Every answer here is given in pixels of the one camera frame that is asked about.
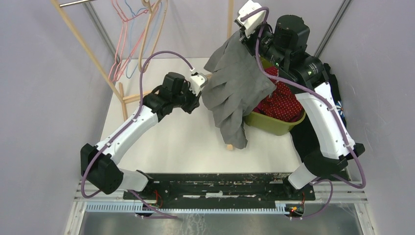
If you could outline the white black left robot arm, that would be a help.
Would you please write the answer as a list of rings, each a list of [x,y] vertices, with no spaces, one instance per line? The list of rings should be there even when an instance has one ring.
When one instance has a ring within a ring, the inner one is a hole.
[[[196,72],[189,78],[176,72],[166,74],[163,83],[145,95],[133,114],[112,134],[95,145],[87,143],[81,148],[81,190],[85,190],[85,182],[89,181],[104,194],[130,189],[142,199],[150,198],[154,193],[150,177],[140,170],[120,169],[117,165],[133,144],[173,109],[191,114],[199,107],[207,83],[208,78],[202,73]]]

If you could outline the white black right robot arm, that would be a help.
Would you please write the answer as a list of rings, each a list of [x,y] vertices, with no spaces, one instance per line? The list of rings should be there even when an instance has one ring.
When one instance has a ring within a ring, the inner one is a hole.
[[[338,178],[348,161],[357,159],[365,148],[349,135],[336,109],[328,65],[306,52],[309,27],[301,17],[284,15],[270,31],[267,16],[262,10],[238,17],[241,42],[256,59],[264,58],[278,69],[277,80],[289,86],[304,108],[319,144],[284,180],[283,195],[295,200],[313,180]]]

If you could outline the red polka dot skirt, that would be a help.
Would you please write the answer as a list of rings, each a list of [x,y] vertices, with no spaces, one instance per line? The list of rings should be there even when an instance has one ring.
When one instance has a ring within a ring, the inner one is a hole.
[[[284,122],[296,122],[303,115],[303,107],[289,87],[275,79],[269,79],[276,89],[260,101],[254,112]]]

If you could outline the grey skirt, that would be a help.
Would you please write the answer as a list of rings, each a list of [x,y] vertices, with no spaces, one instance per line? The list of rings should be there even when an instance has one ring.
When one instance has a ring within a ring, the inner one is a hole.
[[[224,143],[243,149],[248,143],[243,118],[271,95],[276,85],[260,71],[240,37],[240,32],[234,32],[208,59],[204,69],[212,76],[202,91],[202,100]]]

